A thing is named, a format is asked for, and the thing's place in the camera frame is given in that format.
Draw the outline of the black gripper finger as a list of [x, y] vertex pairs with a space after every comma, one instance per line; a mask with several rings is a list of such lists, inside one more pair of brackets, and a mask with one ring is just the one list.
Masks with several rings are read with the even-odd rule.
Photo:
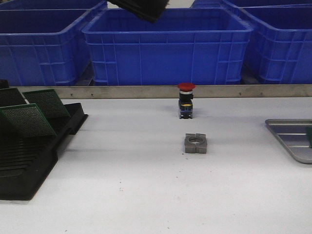
[[154, 23], [166, 9], [169, 0], [109, 0], [109, 2], [133, 13], [141, 20]]

